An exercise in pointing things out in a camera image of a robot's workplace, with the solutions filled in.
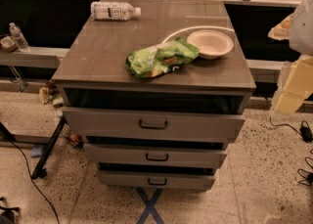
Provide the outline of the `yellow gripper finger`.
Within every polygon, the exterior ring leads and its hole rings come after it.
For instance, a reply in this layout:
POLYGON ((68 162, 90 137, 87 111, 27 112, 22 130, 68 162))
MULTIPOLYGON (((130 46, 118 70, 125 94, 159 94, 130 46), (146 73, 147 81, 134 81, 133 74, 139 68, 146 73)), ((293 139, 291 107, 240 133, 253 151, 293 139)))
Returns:
POLYGON ((283 82, 273 100, 274 112, 290 115, 313 94, 313 57, 301 55, 289 67, 282 69, 283 82))

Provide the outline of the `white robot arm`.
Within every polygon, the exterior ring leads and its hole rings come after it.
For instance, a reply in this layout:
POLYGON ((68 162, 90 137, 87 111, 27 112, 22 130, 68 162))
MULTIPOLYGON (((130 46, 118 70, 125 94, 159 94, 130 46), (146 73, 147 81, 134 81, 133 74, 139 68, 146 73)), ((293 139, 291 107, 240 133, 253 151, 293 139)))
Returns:
POLYGON ((313 94, 313 0, 303 0, 292 14, 272 27, 268 36, 289 41, 290 48, 300 57, 290 67, 282 69, 287 79, 275 94, 273 109, 281 114, 293 114, 313 94))

